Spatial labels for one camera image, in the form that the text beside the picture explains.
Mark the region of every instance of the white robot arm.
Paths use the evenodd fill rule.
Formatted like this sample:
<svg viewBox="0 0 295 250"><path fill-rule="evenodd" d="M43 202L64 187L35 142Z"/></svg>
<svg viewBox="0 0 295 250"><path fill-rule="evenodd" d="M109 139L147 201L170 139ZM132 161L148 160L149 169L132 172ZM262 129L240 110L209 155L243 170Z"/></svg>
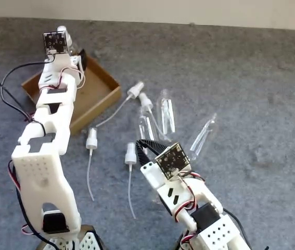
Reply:
<svg viewBox="0 0 295 250"><path fill-rule="evenodd" d="M144 147L157 155L156 162L148 159ZM179 143L166 147L139 140L136 150L141 172L175 221L187 229L187 235L184 234L179 244L180 249L250 250L229 215L223 214L221 203L206 187L204 179L191 171L190 162Z"/></svg>
<svg viewBox="0 0 295 250"><path fill-rule="evenodd" d="M11 158L32 227L46 238L55 239L52 242L57 246L63 241L64 245L70 242L68 249L79 249L81 217L73 190L63 174L60 155L67 151L73 103L85 76L81 56L68 54L66 33L44 34L49 58L39 81L40 97L33 122L24 129ZM48 203L57 209L44 211L43 206Z"/></svg>

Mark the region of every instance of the wall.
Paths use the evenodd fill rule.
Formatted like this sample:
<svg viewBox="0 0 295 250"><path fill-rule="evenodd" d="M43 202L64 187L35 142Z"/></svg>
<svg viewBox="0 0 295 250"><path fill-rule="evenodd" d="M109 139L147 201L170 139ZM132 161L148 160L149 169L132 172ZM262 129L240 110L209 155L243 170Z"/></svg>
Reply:
<svg viewBox="0 0 295 250"><path fill-rule="evenodd" d="M0 17L295 29L295 0L0 0Z"/></svg>

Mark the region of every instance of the cardboard tray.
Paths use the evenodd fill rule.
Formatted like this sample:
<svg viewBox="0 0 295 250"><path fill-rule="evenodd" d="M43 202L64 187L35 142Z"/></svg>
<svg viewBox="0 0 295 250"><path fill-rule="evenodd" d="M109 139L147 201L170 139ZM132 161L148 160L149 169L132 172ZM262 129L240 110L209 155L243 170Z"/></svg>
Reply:
<svg viewBox="0 0 295 250"><path fill-rule="evenodd" d="M38 73L22 84L23 89L34 103L37 103L40 96L40 76L41 73ZM70 124L72 135L77 134L95 117L121 98L119 83L89 56L87 56L85 77L84 87L76 93Z"/></svg>

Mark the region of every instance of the floor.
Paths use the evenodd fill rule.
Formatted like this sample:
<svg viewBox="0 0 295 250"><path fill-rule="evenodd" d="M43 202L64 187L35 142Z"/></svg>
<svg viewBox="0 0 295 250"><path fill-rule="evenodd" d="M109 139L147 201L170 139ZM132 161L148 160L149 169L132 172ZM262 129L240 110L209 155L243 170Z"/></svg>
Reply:
<svg viewBox="0 0 295 250"><path fill-rule="evenodd" d="M137 80L155 102L172 91L178 140L214 112L219 130L194 169L224 207L241 220L254 250L295 249L295 31L177 24L0 18L0 78L13 66L43 60L42 33L66 25L71 36L126 90ZM20 84L41 70L13 74L7 87L33 105ZM98 121L109 116L106 110ZM72 136L62 156L83 223L92 224L109 249L172 249L182 226L160 205L135 166L127 202L125 145L137 137L139 102L132 100L98 131L91 182L85 183L86 134ZM34 249L6 165L25 126L0 99L0 249Z"/></svg>

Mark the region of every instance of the clear plastic bottle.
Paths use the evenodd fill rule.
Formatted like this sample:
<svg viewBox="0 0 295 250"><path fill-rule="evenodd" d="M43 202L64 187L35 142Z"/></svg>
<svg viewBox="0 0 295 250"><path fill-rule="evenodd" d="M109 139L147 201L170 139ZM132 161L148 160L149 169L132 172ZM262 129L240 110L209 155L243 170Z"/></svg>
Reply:
<svg viewBox="0 0 295 250"><path fill-rule="evenodd" d="M143 111L141 108L138 112L137 137L138 139L147 139L152 141L159 140L158 130L153 122L151 113ZM154 159L156 157L156 155L146 148L144 148L144 152L150 159Z"/></svg>
<svg viewBox="0 0 295 250"><path fill-rule="evenodd" d="M176 136L176 114L173 100L170 91L167 89L162 90L157 99L158 126L162 133L172 141Z"/></svg>
<svg viewBox="0 0 295 250"><path fill-rule="evenodd" d="M206 152L209 144L215 137L218 129L217 115L214 113L209 117L201 119L196 129L193 128L193 134L185 146L185 152L190 162L201 159Z"/></svg>
<svg viewBox="0 0 295 250"><path fill-rule="evenodd" d="M59 26L57 31L65 31L66 43L68 46L68 52L70 56L76 56L80 53L81 48L72 41L71 35L69 34L67 28L65 26Z"/></svg>

